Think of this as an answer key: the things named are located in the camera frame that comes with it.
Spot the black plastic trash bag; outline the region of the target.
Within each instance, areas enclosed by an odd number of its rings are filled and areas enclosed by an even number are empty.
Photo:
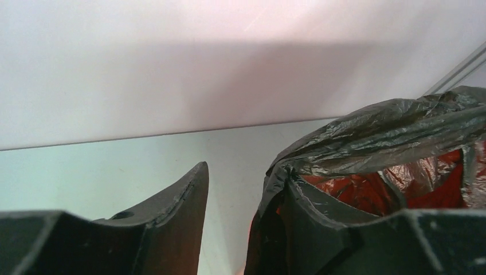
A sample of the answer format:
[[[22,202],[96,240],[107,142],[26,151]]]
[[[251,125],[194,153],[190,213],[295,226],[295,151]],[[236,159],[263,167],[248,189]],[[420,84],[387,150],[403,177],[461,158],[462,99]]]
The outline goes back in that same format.
[[[463,153],[461,193],[473,209],[485,207],[485,89],[461,86],[418,99],[392,99],[332,121],[282,151],[266,173],[264,211],[284,185],[278,174],[339,178]]]

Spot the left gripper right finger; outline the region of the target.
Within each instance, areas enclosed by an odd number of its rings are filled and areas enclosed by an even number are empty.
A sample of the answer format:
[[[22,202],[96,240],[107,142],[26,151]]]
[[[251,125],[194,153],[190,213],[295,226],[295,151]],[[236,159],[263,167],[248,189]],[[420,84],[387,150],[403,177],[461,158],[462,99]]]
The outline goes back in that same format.
[[[285,188],[291,274],[484,274],[485,211],[377,217],[299,180]]]

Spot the orange plastic trash bin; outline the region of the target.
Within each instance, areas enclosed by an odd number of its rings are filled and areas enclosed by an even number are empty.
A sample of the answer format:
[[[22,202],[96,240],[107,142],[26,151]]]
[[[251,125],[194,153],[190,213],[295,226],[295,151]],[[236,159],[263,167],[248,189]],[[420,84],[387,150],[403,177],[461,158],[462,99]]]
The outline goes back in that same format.
[[[285,188],[295,180],[377,217],[386,217],[403,209],[485,211],[485,207],[473,209],[463,198],[461,188],[465,172],[465,159],[459,150],[382,171],[335,179],[284,171],[277,176],[283,189],[252,221],[244,273],[291,274],[283,210]]]

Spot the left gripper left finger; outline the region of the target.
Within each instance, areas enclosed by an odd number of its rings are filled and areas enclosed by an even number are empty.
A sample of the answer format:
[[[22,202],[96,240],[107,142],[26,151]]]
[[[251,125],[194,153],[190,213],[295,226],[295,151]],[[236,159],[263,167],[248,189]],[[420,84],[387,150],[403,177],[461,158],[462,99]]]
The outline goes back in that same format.
[[[109,219],[2,212],[1,273],[197,274],[208,190],[208,165],[200,162]]]

